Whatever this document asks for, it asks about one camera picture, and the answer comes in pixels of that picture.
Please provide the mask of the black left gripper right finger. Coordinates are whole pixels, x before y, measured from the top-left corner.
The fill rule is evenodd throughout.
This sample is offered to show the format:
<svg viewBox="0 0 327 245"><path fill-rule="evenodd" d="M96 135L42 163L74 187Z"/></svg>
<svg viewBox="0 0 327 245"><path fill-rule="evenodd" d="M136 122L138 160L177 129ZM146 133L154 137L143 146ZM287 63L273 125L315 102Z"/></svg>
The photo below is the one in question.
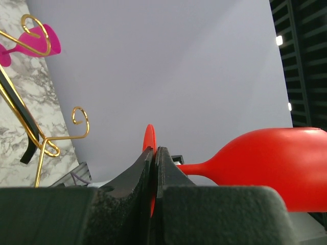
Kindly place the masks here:
<svg viewBox="0 0 327 245"><path fill-rule="evenodd" d="M285 205L268 187L197 186L159 147L156 244L296 244Z"/></svg>

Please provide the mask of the magenta wine glass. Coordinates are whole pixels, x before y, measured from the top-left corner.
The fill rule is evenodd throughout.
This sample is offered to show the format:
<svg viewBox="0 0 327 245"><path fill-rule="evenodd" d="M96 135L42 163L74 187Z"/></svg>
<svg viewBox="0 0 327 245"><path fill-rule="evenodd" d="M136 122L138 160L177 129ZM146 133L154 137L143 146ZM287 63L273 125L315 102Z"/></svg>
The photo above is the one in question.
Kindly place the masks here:
<svg viewBox="0 0 327 245"><path fill-rule="evenodd" d="M50 38L50 42L51 42L51 51L48 54L48 56L60 54L61 53L61 44L60 44L57 34L49 25L43 24L43 26L44 26L45 30L47 31L49 38ZM40 52L45 52L46 51L46 40L45 40L45 36L44 36L44 33L42 32L41 27L31 28L31 32L40 35L40 38L32 37L27 33L23 33L23 34L21 34L21 36L19 37L18 40ZM19 52L19 53L22 53L27 56L41 58L41 55L31 52L19 44L16 44L16 46L14 48L9 49L9 50L7 50L3 45L1 45L1 66L8 67L11 65L10 54L13 52Z"/></svg>

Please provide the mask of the black left gripper left fingers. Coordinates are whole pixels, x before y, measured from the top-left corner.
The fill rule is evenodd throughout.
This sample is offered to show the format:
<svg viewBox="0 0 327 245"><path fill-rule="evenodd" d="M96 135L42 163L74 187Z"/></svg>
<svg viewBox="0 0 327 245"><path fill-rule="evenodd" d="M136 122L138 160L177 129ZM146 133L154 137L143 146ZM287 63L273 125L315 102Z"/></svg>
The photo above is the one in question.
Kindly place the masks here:
<svg viewBox="0 0 327 245"><path fill-rule="evenodd" d="M152 160L100 188L2 188L1 244L148 244Z"/></svg>

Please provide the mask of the red wine glass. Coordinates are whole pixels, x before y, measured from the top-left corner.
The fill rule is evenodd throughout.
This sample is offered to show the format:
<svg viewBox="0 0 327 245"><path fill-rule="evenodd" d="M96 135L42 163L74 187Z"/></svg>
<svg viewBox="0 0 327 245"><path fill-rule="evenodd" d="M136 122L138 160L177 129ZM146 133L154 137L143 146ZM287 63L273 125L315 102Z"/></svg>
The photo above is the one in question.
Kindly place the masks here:
<svg viewBox="0 0 327 245"><path fill-rule="evenodd" d="M245 133L212 158L178 168L219 186L268 186L290 212L326 212L326 131L266 128Z"/></svg>

